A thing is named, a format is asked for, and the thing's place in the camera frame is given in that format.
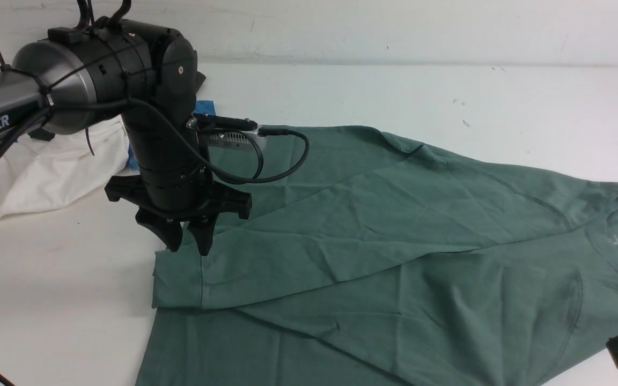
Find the black bracket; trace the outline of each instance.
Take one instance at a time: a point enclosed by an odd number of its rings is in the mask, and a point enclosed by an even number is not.
[[[137,223],[151,230],[171,251],[177,251],[182,242],[181,222],[188,221],[187,230],[197,242],[199,253],[209,253],[214,240],[214,227],[220,213],[237,213],[243,220],[249,218],[252,208],[250,193],[239,191],[214,181],[201,205],[182,212],[164,212],[156,208],[147,193],[141,176],[113,176],[105,187],[111,202],[121,198],[137,205]]]

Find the shirt seam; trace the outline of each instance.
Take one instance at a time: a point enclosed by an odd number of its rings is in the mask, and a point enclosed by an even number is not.
[[[578,305],[578,311],[576,313],[576,318],[574,318],[573,325],[571,326],[569,330],[569,335],[564,340],[564,344],[562,345],[562,348],[560,349],[559,354],[557,354],[557,357],[555,357],[554,361],[552,361],[552,365],[548,368],[545,374],[543,374],[543,376],[540,377],[539,380],[535,383],[535,386],[540,386],[541,384],[545,383],[545,379],[547,378],[547,376],[549,376],[552,373],[552,371],[554,371],[554,369],[557,368],[557,365],[559,365],[560,361],[564,357],[564,354],[566,354],[567,347],[569,347],[569,343],[571,342],[571,338],[574,336],[574,332],[576,332],[576,327],[578,326],[578,322],[580,322],[581,320],[581,313],[583,310],[583,302],[584,302],[583,301],[584,292],[583,292],[583,277],[581,276],[580,271],[576,271],[576,278],[579,284],[579,298],[580,298],[579,305]]]
[[[460,166],[461,168],[468,169],[468,170],[470,170],[470,171],[472,171],[474,173],[481,174],[482,176],[485,176],[486,178],[489,178],[489,179],[495,181],[496,183],[499,183],[499,184],[503,185],[505,188],[508,188],[513,193],[515,193],[515,195],[520,195],[520,196],[525,197],[525,198],[527,198],[527,199],[529,199],[531,201],[534,201],[535,203],[537,203],[539,205],[542,205],[543,207],[546,207],[548,210],[552,211],[553,213],[555,213],[556,215],[558,215],[562,219],[562,221],[566,225],[566,228],[569,231],[573,230],[572,227],[571,227],[571,223],[569,222],[569,218],[567,218],[567,216],[565,216],[564,213],[560,212],[559,209],[557,209],[556,207],[550,205],[549,203],[546,203],[545,201],[543,201],[543,200],[541,200],[541,199],[539,199],[537,197],[534,197],[534,196],[528,195],[528,194],[526,194],[526,193],[524,193],[522,191],[519,191],[517,188],[512,186],[512,184],[508,183],[507,181],[504,181],[503,179],[497,178],[496,176],[493,176],[492,174],[488,174],[488,173],[482,172],[482,171],[480,171],[480,170],[478,170],[476,168],[473,168],[472,166],[468,166],[468,165],[462,164],[459,161],[450,160],[449,162],[452,162],[452,163],[456,164],[457,166]]]

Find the white cloth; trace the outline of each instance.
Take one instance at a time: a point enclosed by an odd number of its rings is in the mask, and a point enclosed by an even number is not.
[[[0,218],[57,210],[104,186],[128,160],[128,135],[120,117],[51,142],[22,136],[0,160]]]

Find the robotic arm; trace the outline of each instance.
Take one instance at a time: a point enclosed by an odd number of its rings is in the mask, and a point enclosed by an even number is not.
[[[0,54],[0,154],[37,127],[66,135],[120,114],[141,175],[112,178],[109,200],[137,205],[137,223],[172,251],[182,241],[181,222],[189,222],[199,251],[208,254],[218,215],[246,219],[252,205],[250,194],[214,181],[214,174],[233,184],[284,178],[304,163],[306,137],[258,129],[250,120],[193,115],[203,76],[178,30],[122,19],[130,0],[89,26],[91,10],[85,0],[78,4],[77,27],[49,29],[48,39],[24,46],[10,65]],[[245,179],[209,162],[210,144],[233,146],[226,135],[243,138],[236,146],[253,147],[259,157],[266,135],[297,135],[306,151],[287,173],[266,179],[258,178],[260,158],[255,178]]]

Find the wrinkle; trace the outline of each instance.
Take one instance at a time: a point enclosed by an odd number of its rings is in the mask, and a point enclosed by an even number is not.
[[[255,218],[253,218],[253,219],[249,220],[248,222],[245,222],[245,224],[240,225],[239,227],[234,227],[234,228],[231,228],[231,229],[238,229],[238,228],[241,228],[241,229],[247,229],[247,226],[248,226],[248,225],[253,225],[253,224],[254,224],[257,220],[260,220],[261,218],[265,218],[265,217],[267,217],[267,216],[269,216],[269,215],[272,215],[272,214],[274,214],[274,213],[280,212],[281,210],[285,210],[285,209],[290,208],[290,207],[292,207],[292,206],[294,206],[294,205],[300,204],[300,203],[302,203],[302,202],[304,202],[304,201],[307,201],[307,200],[309,200],[309,199],[311,199],[311,198],[313,198],[313,197],[315,197],[315,196],[317,196],[317,195],[320,195],[321,193],[324,193],[324,191],[328,191],[328,190],[331,190],[331,189],[336,189],[336,188],[345,188],[345,187],[344,187],[344,185],[345,185],[348,181],[351,181],[351,180],[354,180],[354,179],[358,179],[358,178],[363,178],[363,176],[366,176],[366,175],[371,174],[371,173],[377,173],[377,171],[379,171],[379,170],[393,168],[393,167],[395,167],[395,166],[397,166],[397,165],[399,165],[399,164],[402,164],[402,163],[404,163],[404,162],[407,162],[407,160],[409,160],[410,158],[412,158],[412,156],[414,156],[414,154],[415,154],[416,152],[417,152],[417,151],[412,152],[412,154],[410,154],[410,155],[409,155],[409,156],[407,156],[406,158],[402,159],[401,161],[397,161],[397,162],[395,162],[394,164],[389,164],[389,165],[387,165],[387,166],[383,166],[383,167],[376,168],[376,169],[370,169],[370,170],[367,170],[367,171],[365,171],[365,172],[363,172],[363,173],[358,173],[358,174],[355,174],[355,175],[353,175],[353,176],[348,176],[348,177],[346,177],[346,178],[342,179],[341,181],[339,181],[339,182],[337,182],[337,183],[334,183],[333,185],[326,186],[325,188],[323,188],[323,189],[321,189],[321,190],[319,190],[319,191],[316,191],[315,193],[313,193],[313,194],[311,194],[311,195],[309,195],[309,196],[306,196],[306,197],[304,197],[304,198],[302,198],[302,199],[300,199],[300,200],[298,200],[298,201],[295,201],[294,203],[291,203],[290,205],[287,205],[287,206],[284,206],[284,207],[277,208],[276,210],[272,210],[271,212],[265,213],[265,214],[263,214],[263,215],[261,215],[261,216],[259,216],[259,217],[255,217]],[[225,234],[226,232],[229,232],[231,229],[228,229],[228,230],[225,230],[225,231],[223,231],[223,232],[220,232],[220,233],[219,233],[219,234],[217,234],[217,235]]]
[[[482,204],[481,204],[481,201],[479,201],[479,200],[478,200],[478,198],[477,198],[475,195],[473,195],[473,193],[471,193],[471,191],[470,191],[470,190],[469,190],[469,188],[466,186],[466,184],[465,184],[465,183],[463,183],[462,181],[459,181],[459,178],[458,178],[458,177],[457,177],[454,173],[451,173],[451,171],[450,171],[449,169],[446,169],[446,171],[447,171],[448,176],[449,176],[451,179],[453,179],[453,180],[457,183],[457,186],[458,186],[459,188],[461,188],[461,190],[463,190],[463,191],[464,191],[464,193],[466,193],[466,196],[467,196],[467,197],[469,197],[469,198],[471,198],[471,200],[473,200],[473,201],[474,201],[474,203],[476,203],[476,207],[478,207],[479,209],[481,209],[481,212],[483,213],[483,215],[485,216],[485,218],[487,218],[487,219],[491,220],[491,222],[495,223],[495,225],[497,225],[497,227],[498,227],[499,229],[502,229],[502,230],[505,232],[505,234],[507,235],[507,240],[506,240],[506,241],[507,241],[507,242],[512,241],[512,239],[513,239],[513,235],[512,235],[512,233],[511,233],[511,232],[509,232],[509,231],[507,230],[507,228],[505,228],[505,227],[504,227],[504,225],[503,225],[501,222],[499,222],[499,221],[498,221],[495,217],[491,216],[491,215],[488,213],[488,210],[486,210],[485,205],[482,205]],[[495,244],[502,244],[502,243],[503,243],[503,242],[502,242],[502,241],[500,241],[500,240],[494,240],[494,239],[491,239],[491,240],[492,240]]]

